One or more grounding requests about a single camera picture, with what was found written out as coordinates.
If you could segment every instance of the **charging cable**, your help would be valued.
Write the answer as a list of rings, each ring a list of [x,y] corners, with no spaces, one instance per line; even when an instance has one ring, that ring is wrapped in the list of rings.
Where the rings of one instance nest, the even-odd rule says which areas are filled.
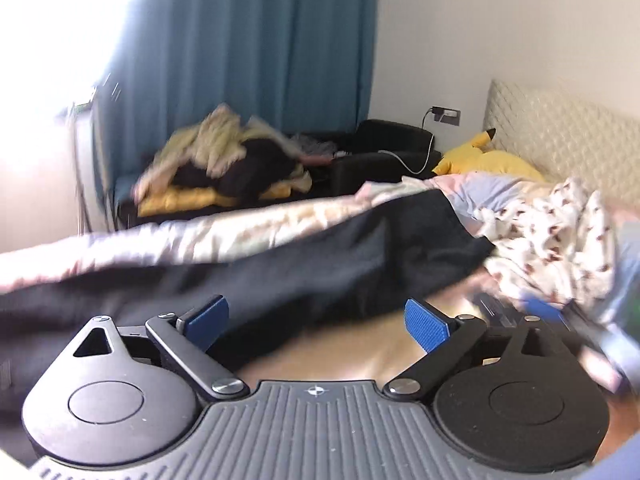
[[[427,118],[427,115],[429,115],[429,113],[433,112],[433,108],[429,108],[426,113],[424,114],[424,117],[422,118],[422,129],[424,129],[424,121]],[[422,168],[420,169],[420,171],[414,171],[411,168],[409,168],[405,163],[404,160],[402,160],[402,158],[400,158],[399,156],[397,156],[394,152],[388,152],[387,150],[378,150],[378,153],[386,153],[387,155],[391,155],[392,157],[395,157],[398,162],[400,162],[400,164],[402,164],[404,166],[404,168],[411,174],[414,175],[419,175],[421,174],[425,168],[427,167],[427,163],[429,162],[429,156],[431,155],[431,147],[433,146],[433,137],[434,135],[431,134],[431,140],[429,142],[429,147],[427,149],[427,158],[424,161],[424,165],[422,166]]]

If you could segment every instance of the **bed headboard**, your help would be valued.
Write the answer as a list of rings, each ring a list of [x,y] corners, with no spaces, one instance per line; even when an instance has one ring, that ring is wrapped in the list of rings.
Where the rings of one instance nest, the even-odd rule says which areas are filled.
[[[553,90],[494,80],[484,128],[550,181],[579,176],[592,189],[640,203],[640,120]]]

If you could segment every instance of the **pillow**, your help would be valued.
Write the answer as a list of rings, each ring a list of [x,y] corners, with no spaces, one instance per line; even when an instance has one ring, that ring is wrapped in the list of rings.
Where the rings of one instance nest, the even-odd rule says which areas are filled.
[[[470,171],[463,174],[436,176],[426,182],[439,188],[456,213],[473,217],[481,207],[498,212],[509,202],[527,197],[544,196],[551,184],[532,182],[519,176]]]
[[[488,171],[490,173],[505,173],[522,176],[529,180],[544,182],[540,172],[519,156],[494,150],[484,153],[480,147],[494,138],[495,128],[477,134],[473,139],[453,150],[449,150],[442,157],[440,163],[433,169],[437,175],[450,173],[466,173],[468,171]]]

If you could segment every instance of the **metal screw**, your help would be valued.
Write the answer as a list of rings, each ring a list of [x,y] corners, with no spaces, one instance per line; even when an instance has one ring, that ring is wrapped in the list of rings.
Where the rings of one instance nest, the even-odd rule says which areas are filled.
[[[220,395],[235,395],[244,389],[244,383],[234,378],[219,379],[211,385],[211,389]]]
[[[420,391],[420,383],[414,379],[394,379],[389,383],[392,394],[411,395]]]

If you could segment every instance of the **gray ribbed cover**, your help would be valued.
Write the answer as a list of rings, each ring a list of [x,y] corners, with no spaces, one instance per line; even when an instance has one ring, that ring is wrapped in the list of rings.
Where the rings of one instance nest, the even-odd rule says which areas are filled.
[[[120,471],[78,471],[44,458],[45,480],[567,479],[584,467],[523,475],[451,449],[422,406],[382,397],[369,381],[263,382],[249,398],[212,405],[189,438]]]

